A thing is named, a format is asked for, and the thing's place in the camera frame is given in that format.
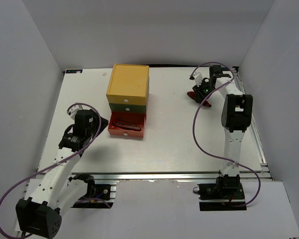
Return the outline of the red utility knife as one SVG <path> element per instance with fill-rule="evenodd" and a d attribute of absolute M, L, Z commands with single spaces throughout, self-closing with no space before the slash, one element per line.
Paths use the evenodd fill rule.
<path fill-rule="evenodd" d="M 196 95 L 196 93 L 195 93 L 194 91 L 187 92 L 187 95 L 188 95 L 192 100 L 194 100 L 196 103 L 199 103 L 199 104 L 200 104 L 200 103 L 202 102 L 202 99 L 201 99 L 201 98 L 198 98 L 197 95 Z M 203 103 L 203 105 L 204 105 L 205 107 L 208 107 L 208 108 L 211 107 L 211 104 L 210 104 L 208 101 L 205 101 L 205 102 Z"/>
<path fill-rule="evenodd" d="M 113 121 L 113 125 L 116 127 L 138 128 L 138 126 L 135 124 L 126 123 L 126 122 L 122 122 L 122 121 L 118 121 L 118 120 Z"/>
<path fill-rule="evenodd" d="M 125 123 L 121 121 L 114 121 L 112 123 L 114 128 L 120 128 L 120 129 L 125 129 L 125 130 L 132 130 L 132 131 L 141 131 L 142 127 L 135 125 L 135 124 L 130 124 L 130 123 Z"/>

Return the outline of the red bottom drawer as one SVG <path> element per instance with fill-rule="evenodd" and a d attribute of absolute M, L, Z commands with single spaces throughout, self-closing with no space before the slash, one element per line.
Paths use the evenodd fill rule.
<path fill-rule="evenodd" d="M 113 123 L 113 121 L 116 121 L 116 120 L 138 125 L 138 126 L 142 127 L 142 130 L 141 131 L 132 131 L 132 130 L 114 128 L 112 123 Z M 108 132 L 110 135 L 143 138 L 144 133 L 145 133 L 145 124 L 146 124 L 146 114 L 112 112 L 110 122 L 108 125 Z"/>

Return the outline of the yellow top drawer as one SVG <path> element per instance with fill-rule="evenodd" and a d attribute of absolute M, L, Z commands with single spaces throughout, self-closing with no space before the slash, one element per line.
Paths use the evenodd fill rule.
<path fill-rule="evenodd" d="M 112 104 L 127 105 L 146 105 L 147 98 L 145 96 L 124 96 L 106 94 L 108 102 Z"/>

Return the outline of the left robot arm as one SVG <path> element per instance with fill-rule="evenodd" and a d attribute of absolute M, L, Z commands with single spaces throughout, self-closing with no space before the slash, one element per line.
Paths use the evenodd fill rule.
<path fill-rule="evenodd" d="M 55 167 L 45 173 L 38 187 L 28 199 L 20 199 L 15 207 L 22 232 L 52 239 L 58 233 L 62 217 L 79 200 L 96 194 L 94 177 L 79 174 L 70 177 L 83 150 L 109 124 L 93 110 L 76 110 L 58 145 Z"/>

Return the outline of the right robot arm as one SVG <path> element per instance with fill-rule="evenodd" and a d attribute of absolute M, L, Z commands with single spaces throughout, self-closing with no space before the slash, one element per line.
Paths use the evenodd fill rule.
<path fill-rule="evenodd" d="M 247 128 L 251 124 L 253 97 L 240 91 L 231 74 L 226 74 L 221 65 L 209 67 L 209 77 L 193 72 L 190 77 L 195 81 L 192 88 L 194 100 L 206 107 L 211 105 L 207 99 L 212 92 L 218 91 L 224 98 L 221 124 L 225 133 L 225 164 L 216 178 L 215 192 L 222 199 L 228 198 L 240 186 L 239 161 L 241 144 Z"/>

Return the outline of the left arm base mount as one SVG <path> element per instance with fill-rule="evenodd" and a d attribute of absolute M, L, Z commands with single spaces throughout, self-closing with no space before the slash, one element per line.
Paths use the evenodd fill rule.
<path fill-rule="evenodd" d="M 97 183 L 91 174 L 77 174 L 74 177 L 69 177 L 68 186 L 74 180 L 81 180 L 87 184 L 87 193 L 78 199 L 72 208 L 80 209 L 110 209 L 113 206 L 111 196 L 113 185 Z"/>

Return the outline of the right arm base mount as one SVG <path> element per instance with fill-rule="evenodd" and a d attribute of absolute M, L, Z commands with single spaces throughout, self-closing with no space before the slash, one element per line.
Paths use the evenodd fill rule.
<path fill-rule="evenodd" d="M 240 176 L 219 176 L 214 183 L 201 183 L 193 188 L 199 196 L 202 212 L 245 211 L 245 194 Z"/>

